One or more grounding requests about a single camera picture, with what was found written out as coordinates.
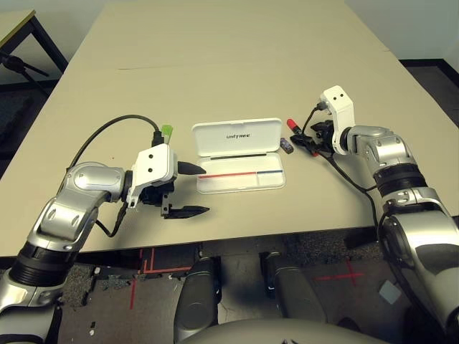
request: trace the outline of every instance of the red line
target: red line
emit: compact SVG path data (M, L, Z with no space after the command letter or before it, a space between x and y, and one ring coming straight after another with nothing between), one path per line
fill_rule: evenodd
M149 274L158 274L164 272L174 272L174 271L188 271L191 270L191 267L172 267L171 269L158 269L158 270L149 270Z
M153 270L153 262L154 261L155 261L155 248L151 247L150 270Z
M214 177L228 177L228 176L246 176L248 174L257 174L256 172L239 172L239 173L224 173L224 174L206 174L199 176L199 179L214 178Z
M139 250L138 250L138 258L139 258L140 260L142 260L142 256L143 256L143 249L139 249Z
M342 280L344 278L352 278L354 279L355 277L361 277L364 274L361 272L356 272L355 274L336 274L334 276L320 276L320 277L314 277L315 281L329 281L329 280Z
M357 283L356 278L354 277L354 269L352 269L351 261L349 260L349 258L346 258L346 265L347 269L349 270L349 273L351 274L352 285L356 287Z
M134 298L136 297L136 279L133 278L132 284L131 284L131 303L129 305L129 309L133 310L134 309Z

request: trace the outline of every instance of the black cable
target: black cable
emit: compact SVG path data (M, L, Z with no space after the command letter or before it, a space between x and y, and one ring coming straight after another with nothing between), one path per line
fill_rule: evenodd
M384 220L386 219L386 217L387 217L387 213L384 213L384 214L381 215L381 218L379 219L378 227L377 227L377 230L376 230L376 236L378 238L379 244L381 244L381 245L382 245L381 228L382 228L382 224L383 224Z
M85 149L91 144L91 142L101 133L103 132L106 128L110 127L112 124L115 124L117 122L120 122L122 120L128 120L128 119L136 119L136 120L144 120L145 122L151 124L154 129L155 133L161 134L161 131L159 130L159 127L157 124L152 121L150 118L142 116L142 115L124 115L120 116L117 118L113 118L112 120L108 121L106 124L102 125L100 128L98 128L86 141L83 143L81 148L78 150L77 154L73 158L72 162L70 163L70 166L67 168L67 170L71 169L76 165L78 160L80 159L81 155L85 151ZM109 238L113 238L116 233L118 233L118 230L120 228L121 222L123 222L124 216L126 215L126 209L128 208L128 204L125 202L123 203L123 206L120 208L117 218L116 218L116 223L115 226L113 227L113 231L110 233L110 231L107 229L107 227L104 226L102 222L99 220L96 220L95 224L97 224L105 233L105 235Z
M100 229L103 230L103 232L105 233L105 235L107 237L113 238L116 235L116 233L118 233L118 230L120 228L121 222L123 222L124 216L126 215L126 209L127 208L128 208L128 204L126 202L124 202L123 206L120 208L120 210L118 212L118 215L116 216L115 226L113 227L113 231L111 233L107 229L107 227L105 227L103 225L103 223L100 222L99 220L96 220L95 224L97 224L100 227Z
M308 119L307 119L307 120L305 121L305 123L304 123L303 129L301 129L301 136L303 137L303 139L304 139L304 131L306 130L306 127L308 126L308 123L309 123L309 121L311 120L311 118L313 117L314 112L317 111L318 109L319 109L319 106L317 105L317 106L311 111L311 113L309 114Z
M365 191L371 191L371 190L374 190L375 188L377 188L378 186L376 185L373 185L371 188L366 188Z
M29 73L27 73L26 71L23 71L22 73L22 76L25 77L27 79L28 82L32 83L35 85L35 87L45 96L45 97L49 97L49 93L46 92L46 90L34 79L32 78Z
M348 182L350 183L354 188L356 188L358 191L360 191L362 194L364 194L369 202L370 205L372 206L372 216L373 216L373 223L374 223L374 228L377 230L378 228L378 218L376 214L376 205L374 204L373 198L368 194L368 191L373 190L376 188L376 186L372 186L371 188L362 188L359 184L355 183L351 177L349 177L346 172L344 172L336 163L335 159L333 158L334 153L332 153L330 156L325 156L322 153L319 153L325 160L327 160L330 165L333 166L333 168Z
M87 140L85 143L83 143L83 145L81 146L81 148L78 150L77 154L75 155L75 157L73 158L72 162L70 163L70 166L67 168L72 168L73 166L76 165L76 163L78 162L78 160L80 159L81 155L83 154L83 152L85 151L85 149L89 146L89 144L101 133L103 132L105 129L107 129L108 127L110 127L112 124L115 124L117 122L120 122L122 120L127 120L127 119L137 119L137 120L144 120L146 121L147 123L151 124L154 128L155 128L155 131L160 131L159 130L159 127L156 125L156 123L154 121L152 121L150 118L148 117L145 117L145 116L141 116L141 115L124 115L124 116L120 116L120 117L117 117L117 118L113 118L112 120L108 121L106 124L102 125L100 128L98 128Z

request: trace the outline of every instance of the tabletop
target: tabletop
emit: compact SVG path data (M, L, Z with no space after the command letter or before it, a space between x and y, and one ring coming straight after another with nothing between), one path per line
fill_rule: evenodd
M250 118L302 123L322 91L334 85L354 101L357 124L391 128L405 139L429 186L451 214L459 214L457 128L343 1L112 3L0 181L0 230L8 238L0 241L0 255L18 252L78 148L108 120L138 114L170 124L179 160L195 162L193 124ZM81 161L130 169L151 134L141 121L118 123L93 141ZM282 134L291 135L287 125ZM140 205L112 239L95 227L83 251L372 225L367 199L324 159L300 148L279 154L283 188L201 195L196 177L179 176L172 204L210 211L164 220L159 208ZM337 161L357 183L374 185L357 157ZM378 192L372 196L379 205ZM100 208L109 229L119 207Z
M0 47L35 15L35 10L0 12Z

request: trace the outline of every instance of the robotic arm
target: robotic arm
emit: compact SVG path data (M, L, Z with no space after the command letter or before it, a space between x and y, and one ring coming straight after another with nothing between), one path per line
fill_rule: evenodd
M377 237L385 259L412 302L445 333L457 330L459 230L455 222L435 190L427 186L401 137L386 128L355 125L353 103L339 86L324 91L320 99L318 108L333 116L311 126L321 142L299 133L292 141L312 154L355 155L366 161L382 197L384 215ZM421 284L416 292L402 269L414 272Z
M110 237L117 232L126 209L136 208L139 201L160 206L165 219L184 219L208 211L200 206L171 207L168 194L174 190L178 173L205 171L178 162L165 143L141 151L132 171L96 162L70 168L12 268L1 278L0 343L57 342L62 288L102 203L124 202Z

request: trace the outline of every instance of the open white case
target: open white case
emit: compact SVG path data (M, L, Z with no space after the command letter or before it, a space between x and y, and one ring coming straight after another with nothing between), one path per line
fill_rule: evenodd
M285 174L279 149L279 118L231 120L193 126L198 165L207 174L197 177L201 194L282 188Z

